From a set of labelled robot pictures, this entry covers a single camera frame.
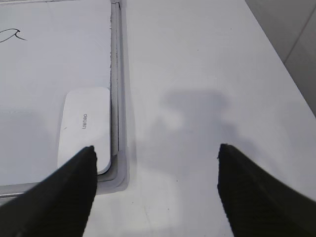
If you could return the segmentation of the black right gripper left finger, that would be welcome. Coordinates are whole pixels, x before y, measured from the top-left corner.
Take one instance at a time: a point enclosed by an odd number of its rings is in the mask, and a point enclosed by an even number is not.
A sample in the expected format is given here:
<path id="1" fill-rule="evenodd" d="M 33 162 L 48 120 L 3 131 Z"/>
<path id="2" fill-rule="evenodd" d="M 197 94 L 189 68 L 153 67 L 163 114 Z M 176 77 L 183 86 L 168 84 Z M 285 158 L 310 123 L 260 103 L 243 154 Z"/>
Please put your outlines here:
<path id="1" fill-rule="evenodd" d="M 2 237 L 81 237 L 97 191 L 97 156 L 85 147 L 0 207 Z"/>

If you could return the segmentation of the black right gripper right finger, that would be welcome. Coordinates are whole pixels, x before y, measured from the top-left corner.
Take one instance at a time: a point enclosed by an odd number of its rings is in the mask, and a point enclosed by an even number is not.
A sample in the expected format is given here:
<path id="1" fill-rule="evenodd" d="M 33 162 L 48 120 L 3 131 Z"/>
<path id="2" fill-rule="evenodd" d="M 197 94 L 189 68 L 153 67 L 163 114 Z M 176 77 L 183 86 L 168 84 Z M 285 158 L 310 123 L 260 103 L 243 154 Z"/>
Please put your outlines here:
<path id="1" fill-rule="evenodd" d="M 236 237 L 314 237 L 316 202 L 221 144 L 218 194 Z"/>

